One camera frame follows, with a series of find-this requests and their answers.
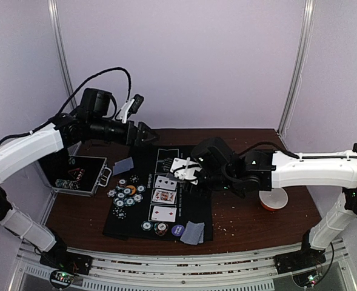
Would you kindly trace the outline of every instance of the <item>purple poker chip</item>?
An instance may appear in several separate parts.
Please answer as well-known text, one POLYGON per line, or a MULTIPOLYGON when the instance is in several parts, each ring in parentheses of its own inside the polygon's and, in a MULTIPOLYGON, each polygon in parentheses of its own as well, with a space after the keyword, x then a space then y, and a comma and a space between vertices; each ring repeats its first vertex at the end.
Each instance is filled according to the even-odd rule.
POLYGON ((173 226, 172 228, 172 234, 174 236, 181 236, 184 233, 185 227, 177 224, 176 226, 173 226))

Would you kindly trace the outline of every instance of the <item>white wall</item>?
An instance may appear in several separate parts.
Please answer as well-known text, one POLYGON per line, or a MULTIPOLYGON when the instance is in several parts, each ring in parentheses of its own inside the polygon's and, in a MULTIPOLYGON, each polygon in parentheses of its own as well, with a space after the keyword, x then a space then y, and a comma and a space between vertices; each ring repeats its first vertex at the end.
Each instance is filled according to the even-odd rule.
MULTIPOLYGON (((46 1, 0 1, 0 139, 30 130, 65 100, 46 1)), ((32 167, 4 184, 8 199, 40 219, 49 198, 32 167)), ((0 228, 0 290, 5 290, 19 239, 0 228)))
MULTIPOLYGON (((68 0, 58 10, 73 86, 127 68, 146 98, 134 119, 154 128, 278 126, 304 1, 68 0)), ((89 86, 124 102, 122 73, 89 86)))
MULTIPOLYGON (((357 1, 317 1, 309 57, 285 138, 290 150, 331 152, 357 142, 357 1)), ((341 189, 311 187, 322 214, 341 189)), ((342 235, 357 269, 357 220, 342 235)))

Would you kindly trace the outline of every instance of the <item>black poker mat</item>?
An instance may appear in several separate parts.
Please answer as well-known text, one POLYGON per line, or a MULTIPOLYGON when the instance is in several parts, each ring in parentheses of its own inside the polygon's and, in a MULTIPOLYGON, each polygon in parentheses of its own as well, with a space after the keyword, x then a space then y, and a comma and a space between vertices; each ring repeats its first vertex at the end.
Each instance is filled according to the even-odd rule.
POLYGON ((165 205, 168 207, 177 207, 176 221, 167 222, 168 231, 165 235, 159 236, 154 229, 145 231, 141 225, 144 221, 150 220, 151 210, 153 205, 159 205, 152 202, 153 187, 155 179, 158 175, 165 176, 163 171, 162 161, 166 158, 185 158, 190 156, 192 145, 182 146, 165 146, 158 147, 149 145, 147 147, 131 148, 129 156, 133 158, 134 169, 120 176, 122 179, 128 180, 132 175, 139 177, 139 182, 134 183, 134 186, 145 185, 147 190, 142 193, 143 200, 131 207, 123 207, 126 213, 124 219, 119 219, 114 214, 116 206, 112 203, 105 222, 103 234, 118 239, 127 239, 128 237, 158 239, 163 241, 173 241, 179 238, 173 236, 171 229, 174 225, 181 224, 186 226, 188 221, 199 223, 204 222, 204 241, 213 239, 212 230, 212 205, 210 195, 199 195, 192 191, 186 192, 180 183, 177 184, 177 196, 175 204, 165 205))

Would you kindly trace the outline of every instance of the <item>brown wooden tabletop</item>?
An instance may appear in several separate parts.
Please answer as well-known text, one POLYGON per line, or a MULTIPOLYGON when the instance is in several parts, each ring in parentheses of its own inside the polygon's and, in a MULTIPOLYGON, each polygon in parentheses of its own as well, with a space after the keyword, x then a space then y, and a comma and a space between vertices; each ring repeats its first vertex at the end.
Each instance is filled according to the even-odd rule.
MULTIPOLYGON (((197 144, 203 139, 220 136, 236 152, 260 142, 281 145, 272 129, 164 129, 156 145, 197 144)), ((108 165, 127 157, 128 147, 93 141, 83 145, 79 155, 104 156, 108 165)), ((59 194, 47 226, 58 232, 70 247, 135 255, 202 255, 239 252, 294 244, 321 217, 306 187, 289 187, 289 203, 277 212, 261 207, 258 195, 240 199, 230 192, 212 194, 213 241, 190 246, 180 241, 154 241, 129 238, 127 241, 102 234, 111 206, 107 189, 113 189, 113 177, 107 188, 100 188, 94 197, 59 194)))

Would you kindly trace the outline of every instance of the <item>orange poker chip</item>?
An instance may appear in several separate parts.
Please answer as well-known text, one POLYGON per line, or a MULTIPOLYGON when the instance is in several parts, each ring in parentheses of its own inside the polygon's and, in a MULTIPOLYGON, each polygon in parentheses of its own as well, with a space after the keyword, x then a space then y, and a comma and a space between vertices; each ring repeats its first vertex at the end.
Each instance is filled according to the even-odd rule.
POLYGON ((131 191, 132 191, 131 194, 130 194, 131 196, 135 194, 135 192, 136 192, 136 187, 135 186, 128 185, 126 188, 131 189, 131 191))

